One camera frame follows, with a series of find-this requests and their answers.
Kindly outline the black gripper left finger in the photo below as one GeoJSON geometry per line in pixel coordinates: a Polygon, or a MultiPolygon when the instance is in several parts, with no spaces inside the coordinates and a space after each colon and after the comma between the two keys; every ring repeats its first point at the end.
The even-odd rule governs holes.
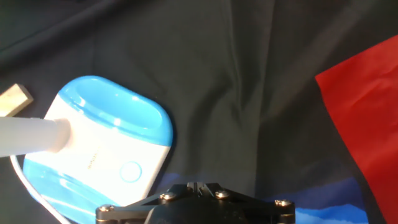
{"type": "Polygon", "coordinates": [[[198,192],[198,182],[175,184],[168,190],[149,196],[124,207],[106,204],[96,209],[96,224],[144,223],[150,212],[159,205],[194,196],[198,192]]]}

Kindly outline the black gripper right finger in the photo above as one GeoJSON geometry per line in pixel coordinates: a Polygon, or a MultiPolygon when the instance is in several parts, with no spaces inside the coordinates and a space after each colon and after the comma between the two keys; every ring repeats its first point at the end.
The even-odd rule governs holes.
{"type": "Polygon", "coordinates": [[[199,183],[198,194],[201,199],[215,203],[225,215],[231,215],[241,223],[294,224],[295,204],[290,200],[264,202],[216,183],[199,183]]]}

